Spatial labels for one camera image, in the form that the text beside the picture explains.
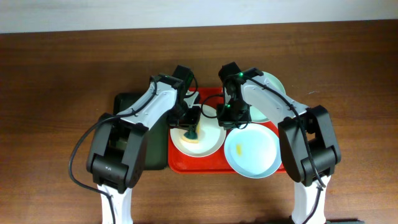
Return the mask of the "white plate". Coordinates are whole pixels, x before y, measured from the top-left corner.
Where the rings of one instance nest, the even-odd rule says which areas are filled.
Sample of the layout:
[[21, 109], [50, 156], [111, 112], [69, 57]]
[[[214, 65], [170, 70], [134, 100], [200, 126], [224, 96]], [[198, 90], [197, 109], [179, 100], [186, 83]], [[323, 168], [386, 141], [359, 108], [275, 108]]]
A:
[[224, 143], [226, 131], [218, 125], [216, 118], [210, 116], [216, 115], [216, 110], [208, 105], [195, 104], [201, 108], [200, 132], [198, 143], [188, 143], [182, 140], [186, 130], [178, 129], [171, 131], [171, 138], [177, 149], [190, 157], [206, 157], [216, 152]]

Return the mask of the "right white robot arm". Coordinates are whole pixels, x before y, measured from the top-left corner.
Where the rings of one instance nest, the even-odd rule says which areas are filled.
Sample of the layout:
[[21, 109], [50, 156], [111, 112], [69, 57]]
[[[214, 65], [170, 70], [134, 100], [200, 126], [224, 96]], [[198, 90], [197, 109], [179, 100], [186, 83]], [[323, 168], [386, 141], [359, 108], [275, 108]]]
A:
[[281, 159], [294, 182], [291, 223], [326, 223], [326, 187], [341, 161], [330, 115], [321, 105], [309, 107], [279, 91], [262, 71], [242, 71], [235, 63], [222, 66], [223, 103], [217, 119], [225, 129], [245, 128], [250, 107], [277, 126]]

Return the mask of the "green yellow sponge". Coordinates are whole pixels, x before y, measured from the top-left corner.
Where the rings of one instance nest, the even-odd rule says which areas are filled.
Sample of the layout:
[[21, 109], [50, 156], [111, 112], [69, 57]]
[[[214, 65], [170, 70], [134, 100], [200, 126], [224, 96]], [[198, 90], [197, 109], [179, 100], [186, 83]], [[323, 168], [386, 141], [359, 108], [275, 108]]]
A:
[[189, 127], [186, 133], [183, 134], [182, 140], [188, 143], [198, 143], [199, 142], [199, 132], [200, 125], [196, 124]]

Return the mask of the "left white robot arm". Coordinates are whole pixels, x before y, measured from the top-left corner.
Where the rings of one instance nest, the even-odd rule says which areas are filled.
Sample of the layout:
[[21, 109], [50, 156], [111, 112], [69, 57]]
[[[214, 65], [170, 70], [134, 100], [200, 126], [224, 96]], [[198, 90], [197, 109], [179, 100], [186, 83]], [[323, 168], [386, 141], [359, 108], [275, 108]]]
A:
[[171, 128], [187, 131], [197, 139], [199, 107], [188, 103], [197, 93], [188, 89], [196, 79], [185, 75], [151, 77], [148, 90], [131, 106], [117, 114], [103, 114], [84, 134], [93, 133], [86, 169], [101, 195], [103, 223], [132, 223], [132, 189], [144, 170], [148, 134], [165, 118]]

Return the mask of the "light blue plate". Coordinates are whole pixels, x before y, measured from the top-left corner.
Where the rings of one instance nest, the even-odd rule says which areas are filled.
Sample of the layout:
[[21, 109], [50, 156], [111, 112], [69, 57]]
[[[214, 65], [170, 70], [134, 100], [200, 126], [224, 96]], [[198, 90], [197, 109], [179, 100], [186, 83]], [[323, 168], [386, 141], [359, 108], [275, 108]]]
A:
[[224, 156], [235, 172], [251, 179], [268, 177], [282, 165], [279, 137], [260, 124], [232, 130], [224, 142]]

